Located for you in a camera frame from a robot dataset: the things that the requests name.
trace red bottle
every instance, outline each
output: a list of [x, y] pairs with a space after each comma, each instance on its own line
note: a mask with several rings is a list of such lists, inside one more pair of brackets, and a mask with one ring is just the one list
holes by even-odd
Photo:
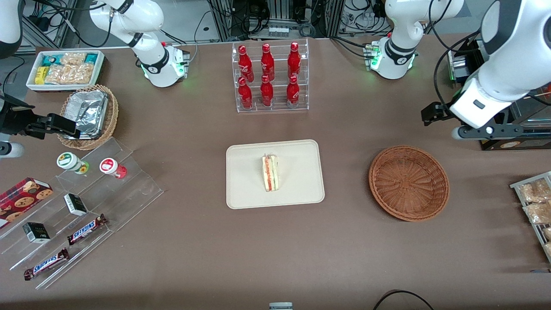
[[291, 53], [289, 53], [289, 58], [287, 58], [288, 66], [288, 76], [291, 78], [293, 74], [299, 76], [300, 73], [300, 54], [299, 54], [299, 44], [297, 42], [291, 43]]
[[296, 108], [299, 105], [299, 85], [296, 83], [296, 75], [289, 78], [289, 85], [287, 85], [287, 106], [291, 109]]
[[262, 74], [267, 74], [270, 78], [270, 81], [273, 81], [276, 78], [276, 66], [274, 64], [274, 56], [270, 52], [270, 44], [262, 44], [262, 59], [260, 59], [262, 64]]
[[262, 76], [260, 92], [262, 93], [262, 104], [268, 108], [272, 106], [274, 101], [274, 88], [270, 83], [270, 77], [267, 74]]
[[244, 77], [239, 77], [237, 80], [239, 82], [239, 99], [241, 100], [241, 105], [243, 109], [250, 110], [252, 109], [252, 93], [251, 88], [247, 85], [247, 80]]
[[247, 48], [244, 45], [240, 45], [237, 49], [239, 50], [239, 71], [241, 71], [241, 75], [249, 83], [252, 83], [255, 80], [255, 74], [252, 73], [252, 61], [247, 55]]

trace aluminum foil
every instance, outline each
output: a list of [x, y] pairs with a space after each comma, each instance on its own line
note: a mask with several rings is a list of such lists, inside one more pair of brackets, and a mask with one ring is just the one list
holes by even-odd
[[107, 94], [100, 90], [74, 93], [69, 98], [63, 117], [77, 123], [80, 139], [97, 139], [101, 136], [108, 101]]

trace table surface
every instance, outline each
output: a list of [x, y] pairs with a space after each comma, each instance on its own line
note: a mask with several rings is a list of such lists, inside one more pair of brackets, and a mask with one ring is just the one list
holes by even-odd
[[[545, 267], [545, 256], [509, 189], [548, 171], [549, 152], [483, 152], [450, 137], [457, 121], [424, 127], [420, 111], [437, 100], [432, 76], [444, 51], [433, 36], [397, 81], [367, 72], [330, 40], [309, 44], [310, 110], [277, 115], [236, 112], [231, 44], [201, 45], [189, 77], [164, 89], [143, 78], [132, 50], [103, 50], [99, 82], [120, 105], [115, 137], [166, 192], [46, 290], [25, 285], [0, 256], [0, 308], [267, 309], [292, 301], [297, 310], [366, 309], [405, 289], [436, 309], [549, 309], [551, 275], [528, 273]], [[450, 98], [446, 70], [441, 90]], [[59, 111], [66, 97], [29, 91], [26, 100], [40, 114]], [[228, 147], [301, 139], [320, 147], [321, 203], [227, 207]], [[55, 158], [69, 149], [57, 136], [13, 140], [26, 155], [0, 162], [0, 189], [61, 172]], [[449, 176], [449, 203], [430, 221], [393, 218], [368, 189], [373, 158], [401, 144], [431, 153]], [[393, 296], [380, 307], [406, 308], [423, 305]]]

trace clear acrylic rack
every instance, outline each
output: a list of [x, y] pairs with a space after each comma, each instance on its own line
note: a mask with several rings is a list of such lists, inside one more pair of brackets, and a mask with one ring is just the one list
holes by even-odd
[[[298, 85], [300, 87], [299, 93], [299, 104], [296, 108], [289, 108], [287, 106], [287, 85], [289, 84], [289, 77], [287, 75], [287, 58], [289, 57], [290, 47], [292, 42], [297, 42], [299, 44], [299, 54], [300, 54], [300, 74], [298, 76]], [[309, 93], [309, 47], [308, 40], [277, 40], [277, 41], [268, 41], [270, 44], [270, 50], [274, 56], [275, 62], [275, 80], [272, 81], [272, 86], [274, 88], [274, 103], [270, 108], [265, 107], [262, 104], [262, 97], [260, 93], [260, 85], [262, 84], [262, 67], [260, 64], [260, 59], [262, 58], [262, 44], [264, 42], [259, 41], [245, 41], [245, 42], [236, 42], [233, 43], [232, 52], [231, 52], [231, 64], [234, 74], [234, 88], [235, 88], [235, 102], [237, 107], [237, 112], [270, 112], [270, 111], [297, 111], [297, 110], [308, 110], [310, 107], [310, 93]], [[239, 71], [239, 53], [237, 48], [240, 45], [245, 45], [247, 48], [247, 54], [252, 61], [252, 71], [255, 74], [255, 80], [252, 83], [249, 83], [249, 87], [252, 91], [252, 104], [253, 107], [250, 110], [245, 110], [241, 105], [239, 99], [239, 84], [237, 79], [241, 76]]]
[[[82, 158], [90, 164], [86, 174], [78, 175], [66, 170], [54, 177], [48, 182], [54, 193], [47, 201], [35, 206], [27, 212], [27, 216], [20, 216], [0, 231], [2, 258], [6, 258], [11, 271], [20, 274], [21, 281], [24, 281], [23, 273], [26, 269], [33, 268], [59, 253], [61, 249], [67, 248], [70, 256], [68, 261], [59, 263], [27, 281], [36, 289], [49, 287], [163, 193], [151, 176], [139, 167], [131, 154], [132, 151], [126, 146], [115, 138], [110, 138]], [[114, 158], [127, 168], [128, 172], [124, 178], [116, 179], [99, 171], [100, 162], [107, 157]], [[85, 216], [79, 217], [69, 213], [63, 199], [67, 193], [80, 196], [88, 209]], [[67, 236], [102, 213], [108, 223], [69, 246]], [[22, 228], [27, 222], [44, 224], [51, 240], [44, 244], [30, 243]]]

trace wicker basket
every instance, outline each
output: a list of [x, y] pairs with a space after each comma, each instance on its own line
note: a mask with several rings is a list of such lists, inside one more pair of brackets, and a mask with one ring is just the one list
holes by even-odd
[[[100, 145], [104, 144], [105, 141], [107, 141], [115, 131], [115, 126], [117, 125], [117, 117], [118, 117], [117, 98], [115, 98], [113, 93], [103, 85], [94, 85], [92, 87], [86, 87], [86, 88], [77, 90], [77, 92], [91, 92], [92, 90], [101, 90], [102, 92], [105, 92], [109, 96], [107, 111], [105, 113], [103, 133], [98, 139], [95, 139], [95, 140], [69, 140], [69, 139], [63, 138], [61, 135], [57, 135], [61, 143], [67, 147], [80, 149], [82, 151], [89, 151], [91, 149], [95, 149]], [[69, 101], [69, 98], [65, 100], [65, 104], [61, 108], [61, 115], [65, 113], [65, 108], [67, 108], [68, 101]]]
[[385, 211], [409, 222], [435, 217], [450, 196], [450, 183], [440, 163], [422, 149], [404, 145], [375, 157], [369, 187]]

